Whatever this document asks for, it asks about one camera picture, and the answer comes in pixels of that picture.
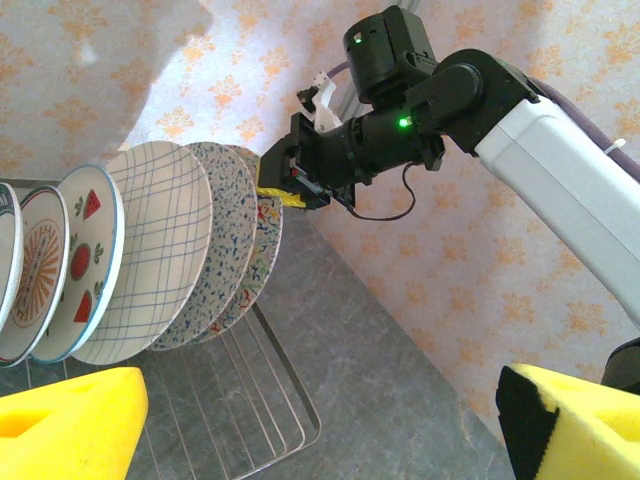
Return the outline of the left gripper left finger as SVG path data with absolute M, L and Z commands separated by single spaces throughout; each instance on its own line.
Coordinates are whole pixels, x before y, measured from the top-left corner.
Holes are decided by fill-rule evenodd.
M 143 374 L 116 367 L 1 398 L 3 479 L 124 479 L 148 413 Z

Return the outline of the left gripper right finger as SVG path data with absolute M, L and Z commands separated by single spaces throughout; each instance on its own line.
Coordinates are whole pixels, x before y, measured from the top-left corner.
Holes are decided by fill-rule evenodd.
M 499 423 L 517 479 L 637 479 L 639 396 L 527 364 L 502 368 Z

